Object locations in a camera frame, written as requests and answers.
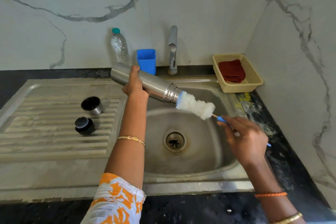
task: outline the person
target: person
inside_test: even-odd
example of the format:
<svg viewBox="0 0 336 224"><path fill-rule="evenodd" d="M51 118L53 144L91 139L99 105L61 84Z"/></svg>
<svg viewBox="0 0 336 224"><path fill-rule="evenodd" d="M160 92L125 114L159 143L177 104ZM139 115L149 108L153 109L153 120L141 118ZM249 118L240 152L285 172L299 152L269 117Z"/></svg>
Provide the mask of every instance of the person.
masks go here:
<svg viewBox="0 0 336 224"><path fill-rule="evenodd" d="M119 137L90 209L82 224L137 224L145 194L145 130L148 93L142 89L132 66L129 82L123 87L128 95ZM270 223L305 223L275 180L266 160L267 135L260 127L242 117L223 116L229 125L217 122L226 133L231 151L245 169Z"/></svg>

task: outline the blue container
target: blue container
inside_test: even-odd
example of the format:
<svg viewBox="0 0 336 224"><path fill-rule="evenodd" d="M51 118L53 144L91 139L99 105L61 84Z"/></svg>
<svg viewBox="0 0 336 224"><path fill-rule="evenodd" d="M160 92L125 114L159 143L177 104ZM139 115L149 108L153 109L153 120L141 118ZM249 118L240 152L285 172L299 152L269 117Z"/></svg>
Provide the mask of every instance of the blue container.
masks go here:
<svg viewBox="0 0 336 224"><path fill-rule="evenodd" d="M140 70L149 74L156 73L156 51L154 49L137 50L136 60L140 66Z"/></svg>

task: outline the person's right arm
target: person's right arm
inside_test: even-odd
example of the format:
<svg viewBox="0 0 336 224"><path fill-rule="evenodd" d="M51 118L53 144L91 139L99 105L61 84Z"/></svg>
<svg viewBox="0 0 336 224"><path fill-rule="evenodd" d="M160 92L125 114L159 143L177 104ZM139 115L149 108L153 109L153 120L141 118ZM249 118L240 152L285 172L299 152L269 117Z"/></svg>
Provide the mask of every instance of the person's right arm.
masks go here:
<svg viewBox="0 0 336 224"><path fill-rule="evenodd" d="M267 135L257 124L245 118L229 116L223 118L230 126L220 121L217 123L225 129L231 151L245 169L255 192L282 192L265 160ZM238 131L240 136L235 137L233 129ZM259 200L270 223L282 221L297 213L287 196L260 197ZM299 218L292 223L300 224L305 221Z"/></svg>

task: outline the orange and white sleeve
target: orange and white sleeve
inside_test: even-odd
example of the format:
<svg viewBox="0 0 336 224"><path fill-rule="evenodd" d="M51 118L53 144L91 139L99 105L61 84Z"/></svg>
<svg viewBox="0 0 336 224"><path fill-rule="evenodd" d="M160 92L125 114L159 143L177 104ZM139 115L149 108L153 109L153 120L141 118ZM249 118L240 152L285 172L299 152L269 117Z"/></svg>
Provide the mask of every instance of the orange and white sleeve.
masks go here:
<svg viewBox="0 0 336 224"><path fill-rule="evenodd" d="M81 224L139 224L145 198L142 190L123 178L104 173Z"/></svg>

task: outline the yellow basket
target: yellow basket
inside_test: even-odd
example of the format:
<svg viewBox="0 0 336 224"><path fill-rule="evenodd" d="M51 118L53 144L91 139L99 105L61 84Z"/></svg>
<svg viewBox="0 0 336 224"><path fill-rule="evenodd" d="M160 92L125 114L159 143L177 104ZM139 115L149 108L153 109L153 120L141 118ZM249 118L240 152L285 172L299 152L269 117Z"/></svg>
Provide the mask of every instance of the yellow basket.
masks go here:
<svg viewBox="0 0 336 224"><path fill-rule="evenodd" d="M226 82L218 68L218 63L222 61L232 61L239 59L244 68L246 77L241 83ZM264 83L263 79L253 69L250 62L243 54L216 54L212 56L213 70L217 76L220 87L225 93L251 92Z"/></svg>

